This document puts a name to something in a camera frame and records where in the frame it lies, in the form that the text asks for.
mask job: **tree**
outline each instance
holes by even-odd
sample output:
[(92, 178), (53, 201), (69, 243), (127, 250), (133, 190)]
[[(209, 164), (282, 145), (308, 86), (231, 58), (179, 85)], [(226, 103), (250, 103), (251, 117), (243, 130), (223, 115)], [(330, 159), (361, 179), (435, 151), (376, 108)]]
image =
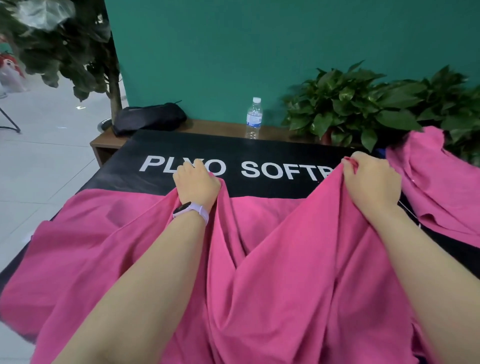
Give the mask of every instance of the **tree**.
[(60, 72), (80, 101), (106, 93), (115, 120), (120, 67), (103, 0), (1, 0), (0, 33), (15, 44), (26, 73), (58, 87)]

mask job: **person's right arm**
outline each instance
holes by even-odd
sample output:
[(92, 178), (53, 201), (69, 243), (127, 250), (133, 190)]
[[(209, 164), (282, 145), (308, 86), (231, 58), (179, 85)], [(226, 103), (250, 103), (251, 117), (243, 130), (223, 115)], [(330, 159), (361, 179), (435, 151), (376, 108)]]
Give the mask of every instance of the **person's right arm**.
[(343, 160), (355, 205), (382, 239), (420, 325), (444, 364), (480, 363), (480, 280), (397, 206), (401, 177), (386, 160), (356, 152)]

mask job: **black pouch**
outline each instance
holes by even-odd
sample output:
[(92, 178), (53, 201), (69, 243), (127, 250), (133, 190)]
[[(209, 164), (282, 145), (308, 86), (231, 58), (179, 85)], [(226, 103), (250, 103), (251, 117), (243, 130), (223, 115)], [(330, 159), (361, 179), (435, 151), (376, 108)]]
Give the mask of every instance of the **black pouch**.
[(127, 107), (118, 112), (112, 130), (116, 136), (131, 135), (138, 129), (171, 132), (185, 120), (185, 112), (172, 102), (144, 108)]

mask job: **chair leg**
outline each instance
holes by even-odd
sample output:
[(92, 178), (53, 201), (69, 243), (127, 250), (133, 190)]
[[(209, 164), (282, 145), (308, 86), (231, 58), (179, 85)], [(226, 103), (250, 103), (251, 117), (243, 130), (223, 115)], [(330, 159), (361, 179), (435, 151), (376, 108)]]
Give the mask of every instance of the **chair leg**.
[(8, 116), (7, 113), (3, 111), (2, 108), (0, 108), (0, 112), (1, 112), (1, 113), (8, 119), (8, 121), (11, 122), (12, 125), (14, 126), (14, 128), (11, 128), (10, 126), (0, 126), (0, 129), (15, 130), (18, 134), (20, 134), (22, 131), (20, 130), (20, 128), (18, 127), (18, 125), (13, 122), (13, 120), (10, 118), (10, 116)]

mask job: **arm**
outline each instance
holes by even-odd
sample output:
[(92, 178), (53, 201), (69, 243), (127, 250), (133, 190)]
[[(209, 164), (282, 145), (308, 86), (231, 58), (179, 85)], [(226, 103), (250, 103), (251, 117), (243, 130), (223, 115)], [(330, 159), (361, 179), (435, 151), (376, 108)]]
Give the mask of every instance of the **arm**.
[(344, 160), (345, 184), (382, 239), (433, 349), (444, 364), (480, 362), (480, 280), (439, 247), (397, 206), (401, 177), (387, 161), (356, 152)]
[[(182, 203), (210, 211), (220, 182), (203, 163), (174, 174)], [(98, 302), (53, 364), (157, 364), (187, 307), (195, 282), (205, 220), (175, 218)]]

